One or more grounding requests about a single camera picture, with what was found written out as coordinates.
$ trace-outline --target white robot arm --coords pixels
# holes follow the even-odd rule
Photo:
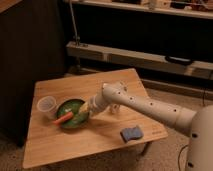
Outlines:
[[[196,112],[127,93],[123,83],[104,83],[102,90],[88,101],[92,114],[104,111],[110,104],[119,104],[136,110],[190,137],[185,170],[213,170],[213,106]]]

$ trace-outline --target plastic cup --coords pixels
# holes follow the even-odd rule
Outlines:
[[[42,112],[48,119],[55,119],[57,112],[56,99],[52,96],[41,98],[37,103],[37,109]]]

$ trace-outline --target green bowl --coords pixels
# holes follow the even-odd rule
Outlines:
[[[70,99],[60,105],[56,113],[57,118],[60,118],[70,111],[74,114],[73,118],[61,124],[62,128],[78,128],[88,120],[89,113],[79,114],[79,109],[83,104],[84,101],[81,99]]]

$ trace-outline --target carrot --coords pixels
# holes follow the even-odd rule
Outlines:
[[[63,116],[61,116],[60,118],[58,118],[57,120],[53,121],[53,123],[54,123],[55,125],[59,125],[59,124],[65,122],[65,121],[71,119],[73,116],[74,116],[74,115],[73,115],[72,112],[68,112],[68,113],[66,113],[65,115],[63,115]]]

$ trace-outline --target wooden table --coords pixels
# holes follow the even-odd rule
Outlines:
[[[0,0],[0,13],[21,1],[22,0]]]
[[[134,69],[37,82],[23,167],[46,165],[167,137],[162,124],[124,106],[118,114],[106,110],[83,127],[72,130],[53,125],[36,109],[38,100],[44,96],[54,96],[58,105],[72,98],[86,101],[100,90],[104,82],[116,81],[124,82],[129,93],[147,96]],[[136,125],[140,126],[144,137],[124,143],[120,131]]]

